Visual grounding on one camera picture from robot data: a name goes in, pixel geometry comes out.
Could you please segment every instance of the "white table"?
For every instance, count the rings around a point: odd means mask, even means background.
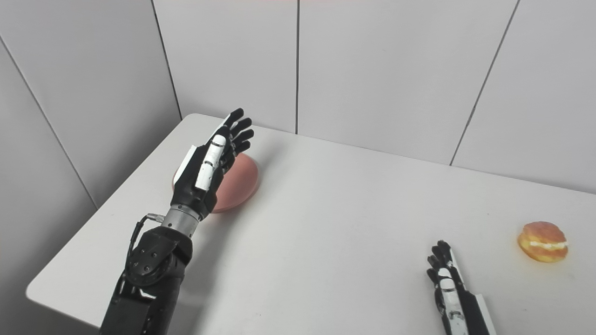
[[[220,121],[185,118],[27,296],[99,326],[135,222],[166,213],[177,165]],[[499,335],[593,333],[595,195],[254,129],[260,188],[193,236],[170,334],[443,334],[425,273],[438,239]],[[566,260],[538,263],[517,247],[538,220],[566,233]]]

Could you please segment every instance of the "wall seam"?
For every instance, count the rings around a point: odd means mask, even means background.
[[[300,0],[296,0],[296,128],[295,134],[298,135],[298,90],[300,81]]]
[[[520,1],[521,0],[517,0],[515,7],[513,7],[513,12],[511,12],[511,16],[509,17],[509,21],[507,22],[507,26],[505,27],[505,31],[503,32],[503,36],[501,37],[501,41],[499,42],[499,45],[496,48],[496,52],[495,52],[495,55],[492,58],[491,65],[488,67],[488,71],[486,72],[486,76],[484,78],[484,81],[482,82],[482,86],[480,87],[480,91],[478,92],[478,96],[476,97],[476,101],[474,102],[474,106],[472,106],[472,111],[470,112],[470,116],[468,117],[468,121],[466,121],[466,123],[465,123],[464,131],[461,133],[460,140],[459,140],[459,142],[457,142],[457,146],[455,147],[455,152],[453,153],[453,156],[451,157],[451,161],[449,162],[449,165],[450,166],[453,165],[453,162],[455,160],[455,156],[457,155],[457,151],[460,149],[461,142],[464,139],[465,132],[468,130],[468,126],[470,126],[470,122],[472,121],[472,117],[474,116],[474,112],[476,112],[476,106],[478,105],[478,101],[480,100],[480,96],[482,95],[482,92],[484,91],[484,87],[486,86],[486,82],[488,81],[488,77],[491,74],[492,67],[493,67],[493,65],[495,65],[495,60],[496,60],[497,56],[499,55],[499,51],[501,50],[501,46],[503,45],[503,41],[505,40],[505,36],[507,35],[507,32],[509,31],[509,26],[511,25],[511,22],[513,21],[513,16],[516,14],[517,7],[519,6]]]
[[[39,111],[41,112],[41,115],[44,117],[44,120],[46,121],[46,123],[49,126],[50,131],[52,132],[52,134],[54,135],[54,138],[56,139],[56,141],[58,142],[58,145],[60,146],[60,148],[62,149],[62,152],[64,153],[64,155],[66,156],[66,159],[68,160],[71,168],[74,171],[74,174],[77,176],[77,178],[79,179],[79,182],[81,183],[81,185],[83,186],[83,189],[85,190],[85,192],[87,193],[87,196],[89,197],[89,199],[91,200],[91,203],[93,204],[93,206],[95,207],[95,209],[99,209],[99,207],[97,206],[97,204],[95,203],[95,200],[93,199],[93,197],[91,196],[91,193],[89,192],[89,190],[87,189],[87,186],[85,185],[85,183],[83,182],[83,179],[80,177],[79,171],[77,171],[77,169],[75,168],[75,165],[73,164],[72,160],[70,159],[69,154],[66,152],[66,149],[64,148],[64,145],[62,145],[62,142],[60,141],[58,134],[56,133],[56,131],[54,130],[54,127],[52,127],[52,124],[50,123],[48,116],[45,114],[43,108],[41,107],[41,104],[39,103],[39,100],[37,99],[37,97],[35,96],[35,94],[33,94],[33,90],[31,89],[31,86],[29,85],[29,82],[27,82],[27,80],[25,79],[25,75],[23,74],[23,72],[21,71],[21,68],[17,65],[16,60],[13,57],[13,54],[10,52],[10,49],[8,48],[8,45],[6,45],[6,43],[4,42],[4,40],[2,39],[2,36],[0,36],[0,44],[2,44],[2,46],[4,47],[4,49],[6,49],[6,52],[8,53],[8,57],[10,58],[10,60],[13,62],[14,67],[17,69],[19,76],[21,76],[21,79],[23,80],[23,82],[25,83],[25,86],[27,87],[27,90],[29,91],[29,94],[31,95],[31,97],[33,98],[33,100],[35,101],[35,104],[37,105]]]
[[[155,16],[155,24],[157,25],[157,33],[159,34],[159,41],[162,43],[163,56],[166,59],[167,73],[170,76],[170,84],[172,85],[172,91],[174,92],[174,99],[176,100],[176,107],[178,108],[178,115],[180,121],[182,121],[182,110],[180,109],[180,102],[178,101],[178,94],[176,93],[176,87],[174,86],[174,78],[172,77],[172,69],[170,68],[170,61],[167,59],[166,45],[163,42],[162,28],[159,26],[159,19],[157,18],[157,10],[155,9],[155,2],[151,0],[151,7],[153,8],[153,15]]]

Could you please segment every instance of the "cream filling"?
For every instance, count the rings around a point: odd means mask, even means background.
[[[568,246],[569,244],[567,243],[567,241],[560,242],[560,243],[541,243],[541,242],[537,242],[537,241],[530,241],[530,245],[533,247],[541,247],[541,248],[547,249],[547,250],[560,250],[560,249],[565,249],[565,247]]]

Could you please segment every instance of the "black arm casing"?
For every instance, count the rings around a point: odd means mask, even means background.
[[[192,255],[190,238],[174,229],[145,232],[126,260],[100,335],[165,335]]]

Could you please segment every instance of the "black cable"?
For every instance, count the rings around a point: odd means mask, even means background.
[[[136,223],[135,230],[132,231],[131,236],[131,243],[128,245],[128,254],[126,255],[126,263],[128,263],[128,258],[131,256],[132,248],[135,245],[136,239],[139,237],[139,233],[145,224],[145,221],[148,219],[148,216],[145,215],[139,222]]]

